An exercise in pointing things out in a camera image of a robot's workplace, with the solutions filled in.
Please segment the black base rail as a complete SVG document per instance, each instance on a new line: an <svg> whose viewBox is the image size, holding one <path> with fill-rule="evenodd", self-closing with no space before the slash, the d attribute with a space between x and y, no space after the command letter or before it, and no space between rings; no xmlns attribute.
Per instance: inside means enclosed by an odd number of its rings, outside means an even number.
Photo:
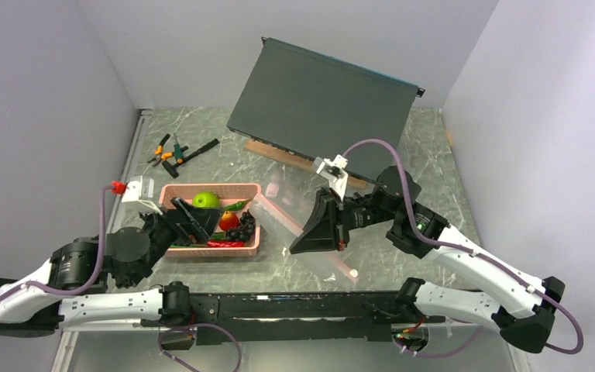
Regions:
<svg viewBox="0 0 595 372"><path fill-rule="evenodd" d="M311 339L389 342L425 316L401 303L397 291L172 294L163 326L196 326L199 346Z"/></svg>

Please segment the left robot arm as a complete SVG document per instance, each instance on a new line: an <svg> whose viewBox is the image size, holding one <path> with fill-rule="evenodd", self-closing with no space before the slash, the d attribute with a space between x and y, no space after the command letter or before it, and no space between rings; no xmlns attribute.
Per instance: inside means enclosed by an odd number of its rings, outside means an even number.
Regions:
<svg viewBox="0 0 595 372"><path fill-rule="evenodd" d="M171 208L140 213L140 227L105 230L53 252L20 279L0 278L0 336L34 338L89 322L138 319L182 326L194 319L190 290L179 281L125 294L148 278L172 246L205 244L223 209L172 198Z"/></svg>

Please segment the orange handled pliers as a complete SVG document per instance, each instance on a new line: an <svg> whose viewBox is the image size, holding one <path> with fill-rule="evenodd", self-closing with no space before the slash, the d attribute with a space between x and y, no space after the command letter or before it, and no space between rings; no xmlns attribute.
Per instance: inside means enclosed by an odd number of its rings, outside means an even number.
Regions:
<svg viewBox="0 0 595 372"><path fill-rule="evenodd" d="M172 157L172 152L168 152L168 151L164 150L164 146L169 139L170 139L170 134L166 133L163 136L163 138L160 140L160 142L158 143L158 145L154 151L153 157L147 161L148 164L151 164L153 167L157 167L158 165L161 164L162 161L168 159L169 157Z"/></svg>

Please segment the red chili pepper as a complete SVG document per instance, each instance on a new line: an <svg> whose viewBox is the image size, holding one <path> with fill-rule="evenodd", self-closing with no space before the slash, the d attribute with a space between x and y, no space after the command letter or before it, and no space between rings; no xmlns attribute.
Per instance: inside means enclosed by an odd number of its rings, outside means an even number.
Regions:
<svg viewBox="0 0 595 372"><path fill-rule="evenodd" d="M240 248L246 245L246 243L242 241L229 240L209 240L206 244L211 248Z"/></svg>

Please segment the green lime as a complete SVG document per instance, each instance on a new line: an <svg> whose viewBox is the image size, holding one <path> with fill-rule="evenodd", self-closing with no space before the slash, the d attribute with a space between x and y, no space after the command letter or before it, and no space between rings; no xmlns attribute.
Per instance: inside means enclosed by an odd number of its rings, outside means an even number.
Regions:
<svg viewBox="0 0 595 372"><path fill-rule="evenodd" d="M197 193L192 198L191 204L198 208L219 208L221 205L219 196L210 191Z"/></svg>

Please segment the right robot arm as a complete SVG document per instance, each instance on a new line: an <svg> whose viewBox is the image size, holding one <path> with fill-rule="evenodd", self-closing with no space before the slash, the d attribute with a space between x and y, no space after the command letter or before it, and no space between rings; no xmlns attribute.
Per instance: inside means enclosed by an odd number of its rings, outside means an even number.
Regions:
<svg viewBox="0 0 595 372"><path fill-rule="evenodd" d="M371 193L348 197L343 194L348 181L343 167L321 158L313 167L329 185L317 191L311 215L290 253L343 250L350 231L390 221L386 237L393 246L447 267L477 288L447 289L410 277L396 296L401 319L445 316L475 322L520 350L543 351L555 322L553 304L565 290L563 282L526 274L468 240L441 215L416 202L421 188L405 170L390 166Z"/></svg>

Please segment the aluminium frame rail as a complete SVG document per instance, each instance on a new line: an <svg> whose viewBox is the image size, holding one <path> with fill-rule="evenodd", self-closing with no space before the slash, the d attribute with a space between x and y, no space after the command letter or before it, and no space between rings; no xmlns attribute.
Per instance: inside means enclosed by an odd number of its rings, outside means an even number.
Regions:
<svg viewBox="0 0 595 372"><path fill-rule="evenodd" d="M141 157L140 154L143 150L143 144L149 131L149 126L152 122L153 113L154 110L151 108L139 110L139 118L136 124L136 130L132 138L125 166L120 176L120 181L127 181L133 176L137 168L137 164L139 163L139 159ZM112 207L107 224L107 231L109 233L113 228L118 228L121 225L124 211L120 203L121 197L116 196L115 203ZM53 366L50 369L52 372L69 371L72 357L74 355L74 351L76 350L78 338L79 331L62 332Z"/></svg>

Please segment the dark grey rack box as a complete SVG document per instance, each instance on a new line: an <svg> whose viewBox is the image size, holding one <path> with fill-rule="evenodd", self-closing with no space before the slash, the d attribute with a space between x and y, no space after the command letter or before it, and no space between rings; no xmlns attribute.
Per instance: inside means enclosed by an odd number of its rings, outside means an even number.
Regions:
<svg viewBox="0 0 595 372"><path fill-rule="evenodd" d="M334 157L361 140L397 146L424 93L411 82L265 38L226 126L304 159Z"/></svg>

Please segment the green cucumber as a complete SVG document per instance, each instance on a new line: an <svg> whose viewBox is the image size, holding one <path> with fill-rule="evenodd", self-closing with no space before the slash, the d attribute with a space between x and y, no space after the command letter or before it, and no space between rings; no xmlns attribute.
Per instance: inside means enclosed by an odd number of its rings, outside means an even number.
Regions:
<svg viewBox="0 0 595 372"><path fill-rule="evenodd" d="M178 249L178 248L205 248L205 247L209 247L211 241L216 241L216 240L223 240L225 238L225 233L224 232L216 232L214 233L209 240L206 243L175 243L173 245L171 245L170 247L172 249Z"/></svg>

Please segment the green handled screwdriver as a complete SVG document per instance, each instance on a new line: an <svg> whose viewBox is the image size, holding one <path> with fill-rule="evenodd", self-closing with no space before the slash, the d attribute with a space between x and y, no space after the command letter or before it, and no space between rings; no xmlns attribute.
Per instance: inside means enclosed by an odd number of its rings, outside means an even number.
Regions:
<svg viewBox="0 0 595 372"><path fill-rule="evenodd" d="M182 150L182 146L179 143L176 133L173 133L173 139L174 139L173 156L174 156L175 162L176 162L176 164L182 164L184 162L184 151Z"/></svg>

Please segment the clear zip top bag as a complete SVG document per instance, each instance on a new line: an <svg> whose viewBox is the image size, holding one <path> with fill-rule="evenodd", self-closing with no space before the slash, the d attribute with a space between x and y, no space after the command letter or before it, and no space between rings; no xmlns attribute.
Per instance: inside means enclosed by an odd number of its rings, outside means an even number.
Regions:
<svg viewBox="0 0 595 372"><path fill-rule="evenodd" d="M305 231L306 222L314 208L315 189L304 181L307 172L296 175L285 170L272 170L263 181L262 191L249 205L249 211L268 235L275 239L283 257L290 257L314 274L321 282L339 290L351 291L358 280L358 271L343 262L332 251L292 254L289 248Z"/></svg>

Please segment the wooden board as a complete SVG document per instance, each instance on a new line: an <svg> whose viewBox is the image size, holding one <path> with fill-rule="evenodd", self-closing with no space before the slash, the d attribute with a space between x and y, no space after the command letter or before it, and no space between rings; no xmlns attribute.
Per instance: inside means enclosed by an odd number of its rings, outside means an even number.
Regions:
<svg viewBox="0 0 595 372"><path fill-rule="evenodd" d="M246 150L250 152L257 153L261 156L270 158L271 160L275 160L277 162L290 165L292 167L297 167L304 171L310 171L311 173L315 173L312 167L313 160L301 157L298 154L293 153L291 151L281 150L274 146L262 143L254 139L248 139L244 147ZM352 173L348 172L347 170L346 172L349 174L347 189L357 188L359 190L364 190L366 186L370 183L369 181L364 181L360 178L353 177Z"/></svg>

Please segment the long green chili pepper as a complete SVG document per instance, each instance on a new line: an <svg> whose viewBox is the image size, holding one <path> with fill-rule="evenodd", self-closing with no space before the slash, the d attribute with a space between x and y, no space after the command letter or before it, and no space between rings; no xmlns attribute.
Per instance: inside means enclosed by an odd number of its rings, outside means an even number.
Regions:
<svg viewBox="0 0 595 372"><path fill-rule="evenodd" d="M246 206L251 202L251 199L243 199L236 201L230 205L226 205L222 208L225 212L239 212L246 208Z"/></svg>

